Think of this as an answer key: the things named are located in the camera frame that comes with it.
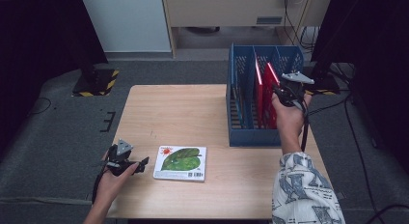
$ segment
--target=white book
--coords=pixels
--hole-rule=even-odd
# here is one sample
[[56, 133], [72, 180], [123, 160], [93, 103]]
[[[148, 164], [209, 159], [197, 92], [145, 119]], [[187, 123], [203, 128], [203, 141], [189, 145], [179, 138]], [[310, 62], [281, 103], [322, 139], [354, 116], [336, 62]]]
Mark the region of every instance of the white book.
[[163, 180], [204, 182], [206, 147], [160, 146], [153, 177]]

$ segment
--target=white wall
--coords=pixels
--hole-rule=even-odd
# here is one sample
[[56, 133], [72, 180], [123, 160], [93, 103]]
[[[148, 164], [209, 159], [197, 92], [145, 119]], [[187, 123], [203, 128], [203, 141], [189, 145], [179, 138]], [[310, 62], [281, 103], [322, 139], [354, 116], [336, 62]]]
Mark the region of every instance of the white wall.
[[83, 0], [105, 52], [171, 52], [162, 0]]

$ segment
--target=table top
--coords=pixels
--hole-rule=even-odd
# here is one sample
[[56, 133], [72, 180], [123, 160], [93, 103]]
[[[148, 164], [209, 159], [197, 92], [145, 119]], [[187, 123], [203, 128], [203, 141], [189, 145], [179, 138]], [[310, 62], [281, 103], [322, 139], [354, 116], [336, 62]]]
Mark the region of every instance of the table top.
[[[131, 88], [114, 139], [134, 146], [132, 161], [150, 157], [133, 175], [108, 217], [270, 219], [280, 148], [230, 147], [226, 85], [137, 85]], [[207, 147], [204, 182], [153, 178], [159, 146]], [[309, 131], [306, 153], [329, 179]]]

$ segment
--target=blue file holder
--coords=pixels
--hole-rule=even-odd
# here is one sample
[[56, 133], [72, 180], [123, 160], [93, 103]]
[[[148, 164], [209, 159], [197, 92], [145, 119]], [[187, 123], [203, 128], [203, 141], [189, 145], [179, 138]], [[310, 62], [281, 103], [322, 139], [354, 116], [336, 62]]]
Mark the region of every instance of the blue file holder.
[[229, 142], [231, 147], [280, 148], [277, 129], [257, 125], [254, 99], [256, 59], [261, 73], [270, 62], [277, 75], [303, 72], [304, 56], [294, 45], [232, 45], [226, 90]]

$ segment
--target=gray floor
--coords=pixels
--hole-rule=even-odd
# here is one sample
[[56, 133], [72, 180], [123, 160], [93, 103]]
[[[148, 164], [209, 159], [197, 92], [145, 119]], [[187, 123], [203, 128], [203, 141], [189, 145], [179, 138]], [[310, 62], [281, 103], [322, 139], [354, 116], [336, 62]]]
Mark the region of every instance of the gray floor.
[[[228, 48], [232, 42], [251, 44], [249, 36], [254, 37], [254, 44], [263, 44], [260, 40], [267, 40], [265, 44], [278, 44], [274, 30], [268, 28], [222, 27], [219, 33], [212, 34], [184, 30], [175, 59], [111, 59], [111, 66], [119, 69], [120, 74], [109, 96], [72, 97], [71, 89], [80, 75], [79, 70], [45, 83], [32, 115], [0, 165], [3, 201], [0, 223], [81, 223], [90, 208], [83, 203], [89, 200], [99, 170], [97, 163], [113, 142], [130, 87], [226, 83]], [[348, 65], [341, 67], [350, 72]], [[348, 92], [341, 92], [334, 96], [315, 96], [310, 110], [334, 104], [347, 95]], [[409, 205], [409, 177], [388, 151], [373, 148], [357, 108], [350, 101], [346, 108], [362, 152], [368, 183], [343, 104], [312, 115], [311, 126], [332, 185], [345, 197], [340, 203], [346, 223], [366, 223], [374, 215], [368, 188], [378, 210], [391, 204]], [[108, 132], [101, 132], [107, 128], [104, 121], [111, 118], [109, 112], [116, 113], [114, 122]], [[6, 198], [14, 202], [5, 203]], [[54, 200], [50, 199], [54, 198], [65, 199], [59, 200], [64, 204], [51, 204]], [[46, 203], [34, 199], [45, 199]], [[392, 209], [382, 218], [384, 223], [407, 223], [409, 211]]]

